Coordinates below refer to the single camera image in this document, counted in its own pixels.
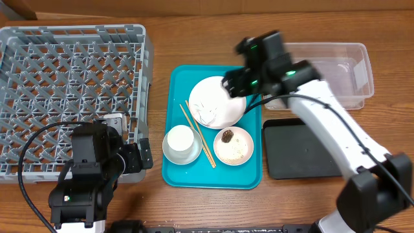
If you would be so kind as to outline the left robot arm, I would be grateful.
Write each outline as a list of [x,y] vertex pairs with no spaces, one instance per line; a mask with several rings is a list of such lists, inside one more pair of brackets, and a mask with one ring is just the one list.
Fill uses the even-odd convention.
[[124,143],[120,132],[101,122],[74,128],[72,159],[49,195],[56,232],[104,232],[107,207],[118,179],[153,167],[147,138]]

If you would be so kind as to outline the white cup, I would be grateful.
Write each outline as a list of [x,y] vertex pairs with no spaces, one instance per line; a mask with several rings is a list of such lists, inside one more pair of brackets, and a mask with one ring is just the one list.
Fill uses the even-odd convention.
[[193,131],[188,126],[177,125],[168,132],[167,142],[169,147],[174,151],[188,151],[193,146]]

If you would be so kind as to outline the brown food scrap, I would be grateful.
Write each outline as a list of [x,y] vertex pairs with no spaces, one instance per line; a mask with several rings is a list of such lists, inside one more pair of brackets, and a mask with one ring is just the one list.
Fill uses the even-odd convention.
[[221,137],[221,141],[224,142],[224,143],[229,143],[233,136],[234,136],[233,131],[228,129],[228,130],[223,132],[222,137]]

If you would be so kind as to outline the pink small bowl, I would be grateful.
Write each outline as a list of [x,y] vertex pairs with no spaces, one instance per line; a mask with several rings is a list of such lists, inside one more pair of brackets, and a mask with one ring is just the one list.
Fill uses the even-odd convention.
[[[232,130],[234,136],[229,143],[221,141],[224,131]],[[215,156],[229,166],[240,166],[246,163],[253,155],[254,141],[250,134],[243,128],[230,126],[218,132],[214,138],[213,150]]]

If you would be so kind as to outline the large white plate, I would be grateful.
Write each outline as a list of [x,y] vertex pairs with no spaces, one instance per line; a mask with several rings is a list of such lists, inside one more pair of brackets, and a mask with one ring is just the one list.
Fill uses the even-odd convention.
[[222,86],[223,76],[211,76],[191,90],[189,107],[192,117],[210,129],[223,129],[236,124],[244,115],[245,97],[231,98]]

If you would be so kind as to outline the wooden chopstick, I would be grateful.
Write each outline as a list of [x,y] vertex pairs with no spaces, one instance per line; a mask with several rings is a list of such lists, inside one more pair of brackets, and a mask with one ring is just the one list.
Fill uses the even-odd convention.
[[213,155],[212,155],[212,153],[211,153],[211,151],[210,151],[210,149],[209,149],[209,147],[208,147],[208,145],[206,143],[206,140],[204,139],[204,135],[202,134],[202,131],[201,131],[201,129],[200,129],[197,121],[193,117],[192,113],[190,113],[190,115],[191,115],[191,117],[192,117],[192,119],[193,119],[193,121],[195,123],[195,127],[197,128],[197,130],[199,132],[199,135],[201,136],[202,143],[203,143],[203,146],[204,146],[204,152],[205,152],[205,154],[206,154],[206,156],[207,156],[210,164],[212,165],[212,168],[216,168],[216,163],[215,163],[214,158],[213,158]]
[[200,131],[199,131],[198,129],[195,129],[195,126],[194,126],[194,125],[193,125],[193,123],[191,122],[191,120],[190,120],[189,116],[187,115],[186,111],[184,110],[183,106],[182,106],[181,104],[179,104],[179,106],[180,106],[180,108],[181,108],[181,110],[182,110],[182,112],[183,112],[183,114],[184,114],[184,116],[185,116],[186,120],[188,121],[188,124],[190,125],[190,127],[191,127],[192,129],[194,129],[194,130],[195,130],[195,131],[199,134],[199,136],[200,136],[200,138],[201,138],[201,146],[202,146],[202,150],[204,151],[204,154],[205,154],[205,155],[206,155],[206,157],[208,158],[208,160],[209,160],[209,162],[210,162],[210,164],[211,164],[212,168],[216,168],[216,164],[215,164],[215,161],[213,160],[213,157],[210,155],[210,152],[206,149],[206,147],[205,147],[205,145],[204,145],[204,139],[203,139],[203,137],[202,137],[202,135],[201,135]]

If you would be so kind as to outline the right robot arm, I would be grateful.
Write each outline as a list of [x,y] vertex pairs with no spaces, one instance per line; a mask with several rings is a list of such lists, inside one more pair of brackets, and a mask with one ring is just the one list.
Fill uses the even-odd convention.
[[222,85],[228,94],[282,100],[324,145],[346,181],[336,210],[316,221],[311,232],[373,232],[382,221],[413,206],[410,158],[392,155],[373,140],[309,61],[292,61],[280,32],[245,38],[235,51],[245,64],[225,74]]

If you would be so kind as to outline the grey bowl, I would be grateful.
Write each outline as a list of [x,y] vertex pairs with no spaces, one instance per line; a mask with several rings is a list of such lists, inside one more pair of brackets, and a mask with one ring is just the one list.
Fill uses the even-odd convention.
[[197,159],[197,157],[200,155],[202,151],[201,138],[194,129],[192,129],[192,131],[194,135],[193,146],[188,151],[185,151],[185,152],[177,152],[177,151],[172,150],[169,147],[168,142],[167,142],[168,132],[166,133],[163,139],[163,142],[162,142],[162,151],[164,153],[164,156],[167,158],[167,160],[169,160],[173,164],[186,165]]

